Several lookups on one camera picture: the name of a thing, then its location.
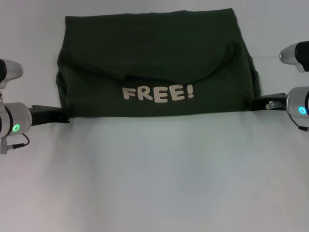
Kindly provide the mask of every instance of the green fabric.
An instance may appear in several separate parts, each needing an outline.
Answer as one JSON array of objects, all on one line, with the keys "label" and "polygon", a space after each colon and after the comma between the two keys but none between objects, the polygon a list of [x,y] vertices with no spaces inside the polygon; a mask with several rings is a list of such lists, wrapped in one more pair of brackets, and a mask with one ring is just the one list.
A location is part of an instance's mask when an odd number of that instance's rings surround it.
[{"label": "green fabric", "polygon": [[70,117],[246,111],[260,96],[232,9],[66,17],[58,66]]}]

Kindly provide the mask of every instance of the dark green t-shirt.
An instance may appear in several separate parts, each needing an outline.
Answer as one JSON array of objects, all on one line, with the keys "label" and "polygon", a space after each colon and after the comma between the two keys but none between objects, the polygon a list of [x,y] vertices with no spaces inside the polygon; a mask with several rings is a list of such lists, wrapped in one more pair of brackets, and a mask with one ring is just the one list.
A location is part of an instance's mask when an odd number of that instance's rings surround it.
[{"label": "dark green t-shirt", "polygon": [[71,117],[246,111],[260,95],[232,9],[66,17],[58,66]]}]

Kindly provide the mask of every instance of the white background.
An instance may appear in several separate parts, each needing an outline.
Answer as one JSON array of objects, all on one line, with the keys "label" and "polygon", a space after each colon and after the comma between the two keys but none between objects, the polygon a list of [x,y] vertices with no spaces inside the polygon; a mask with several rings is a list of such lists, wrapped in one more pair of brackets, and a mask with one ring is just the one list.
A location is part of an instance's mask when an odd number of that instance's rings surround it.
[{"label": "white background", "polygon": [[[66,15],[229,7],[263,94],[309,86],[277,58],[309,40],[307,0],[1,0],[0,58],[25,70],[5,102],[59,106]],[[309,230],[309,134],[285,112],[77,118],[28,135],[29,146],[0,156],[1,232]]]}]

